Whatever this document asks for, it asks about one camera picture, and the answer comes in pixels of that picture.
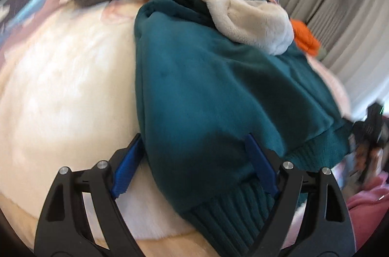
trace teal sweatshirt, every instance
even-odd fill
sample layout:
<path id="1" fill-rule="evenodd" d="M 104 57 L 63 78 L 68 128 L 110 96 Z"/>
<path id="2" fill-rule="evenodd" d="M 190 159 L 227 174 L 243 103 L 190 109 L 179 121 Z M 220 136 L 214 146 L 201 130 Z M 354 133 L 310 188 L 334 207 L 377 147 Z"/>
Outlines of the teal sweatshirt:
<path id="1" fill-rule="evenodd" d="M 150 0 L 135 21 L 141 136 L 155 181 L 222 257 L 242 256 L 274 200 L 244 138 L 300 169 L 333 167 L 351 125 L 293 43 L 271 56 L 221 35 L 198 0 Z"/>

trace white fleece blanket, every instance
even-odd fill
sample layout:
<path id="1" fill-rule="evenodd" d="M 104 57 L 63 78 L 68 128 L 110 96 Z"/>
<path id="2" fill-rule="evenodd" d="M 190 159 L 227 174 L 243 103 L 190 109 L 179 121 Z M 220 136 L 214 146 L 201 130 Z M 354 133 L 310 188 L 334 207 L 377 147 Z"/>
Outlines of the white fleece blanket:
<path id="1" fill-rule="evenodd" d="M 294 38 L 286 11 L 266 0 L 202 0 L 224 36 L 270 55 L 286 52 Z"/>
<path id="2" fill-rule="evenodd" d="M 133 23 L 147 0 L 89 9 L 67 3 L 5 53 L 0 71 L 0 192 L 38 217 L 61 166 L 87 169 L 128 145 L 139 131 L 135 106 Z M 344 88 L 309 59 L 349 111 Z M 103 239 L 90 197 L 86 210 Z M 136 239 L 193 230 L 156 187 L 143 162 L 118 207 Z"/>

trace ribbed cuff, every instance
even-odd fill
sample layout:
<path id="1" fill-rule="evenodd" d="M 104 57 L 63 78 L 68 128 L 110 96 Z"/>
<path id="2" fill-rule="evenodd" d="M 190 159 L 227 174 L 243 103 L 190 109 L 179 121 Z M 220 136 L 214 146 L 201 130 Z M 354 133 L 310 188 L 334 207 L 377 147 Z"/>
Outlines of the ribbed cuff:
<path id="1" fill-rule="evenodd" d="M 222 257 L 243 256 L 263 227 L 274 200 L 257 177 L 193 208 L 182 217 L 193 224 Z"/>
<path id="2" fill-rule="evenodd" d="M 332 168 L 349 152 L 351 125 L 322 133 L 296 148 L 286 159 L 298 168 L 318 171 Z M 300 196 L 300 204 L 306 195 Z M 256 176 L 242 182 L 229 193 L 211 199 L 182 215 L 193 224 L 221 257 L 246 254 L 262 229 L 274 199 L 262 189 Z"/>

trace clothing pile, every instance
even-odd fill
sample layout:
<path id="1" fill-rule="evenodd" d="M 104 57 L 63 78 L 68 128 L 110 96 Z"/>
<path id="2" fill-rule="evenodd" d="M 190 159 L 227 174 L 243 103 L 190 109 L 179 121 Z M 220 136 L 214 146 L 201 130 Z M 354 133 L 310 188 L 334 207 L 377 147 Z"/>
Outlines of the clothing pile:
<path id="1" fill-rule="evenodd" d="M 352 123 L 305 55 L 320 43 L 274 0 L 150 0 L 134 32 L 137 116 L 156 184 L 222 257 L 242 256 L 274 204 L 245 153 L 248 133 L 303 170 L 350 152 Z"/>

